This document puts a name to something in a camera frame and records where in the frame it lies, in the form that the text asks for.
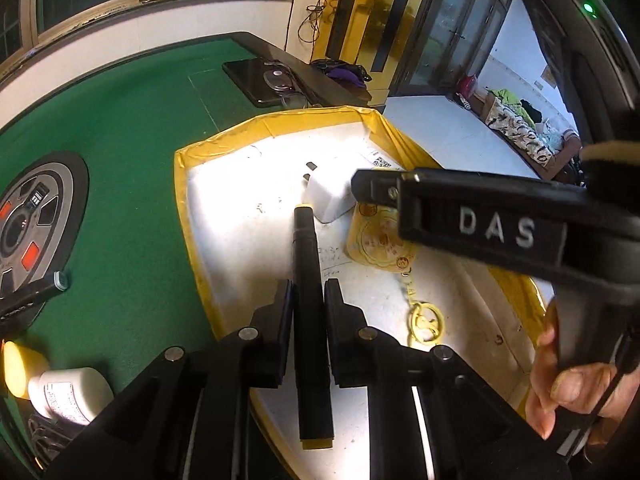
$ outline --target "white bottle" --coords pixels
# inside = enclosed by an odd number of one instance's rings
[[[113,400],[113,392],[93,368],[52,370],[29,380],[29,397],[38,413],[86,426]]]

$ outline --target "black stripe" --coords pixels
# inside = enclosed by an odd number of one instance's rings
[[[347,35],[349,27],[349,19],[351,11],[356,0],[338,0],[338,6],[335,9],[334,24],[331,27],[331,34],[326,45],[325,55],[331,59],[340,59],[340,52],[344,44],[344,38]]]
[[[384,69],[408,1],[409,0],[394,0],[391,5],[391,11],[389,12],[389,17],[386,20],[385,30],[382,33],[382,38],[378,45],[378,51],[376,52],[376,57],[374,58],[373,65],[371,66],[372,72],[382,72]]]

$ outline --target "green cloth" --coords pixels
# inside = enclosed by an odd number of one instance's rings
[[[502,90],[491,90],[491,93],[500,98],[503,105],[508,106],[513,112],[522,117],[526,123],[534,130],[536,129],[536,123],[529,116],[529,113],[522,107],[520,99],[512,91],[503,88]]]
[[[0,136],[2,188],[55,150],[78,152],[89,169],[71,287],[20,340],[52,368],[96,368],[120,392],[165,348],[214,340],[178,221],[174,152],[273,111],[222,70],[252,57],[232,40],[142,57],[71,86]]]

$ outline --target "patterned fabric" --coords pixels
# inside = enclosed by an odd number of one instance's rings
[[[538,138],[536,131],[522,117],[504,106],[499,98],[495,99],[484,123],[492,130],[500,132],[509,142],[524,150],[532,160],[542,167],[545,167],[553,157],[553,153]]]

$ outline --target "bottle label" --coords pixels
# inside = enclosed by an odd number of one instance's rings
[[[57,416],[83,426],[89,424],[76,402],[72,383],[46,383],[44,395]]]

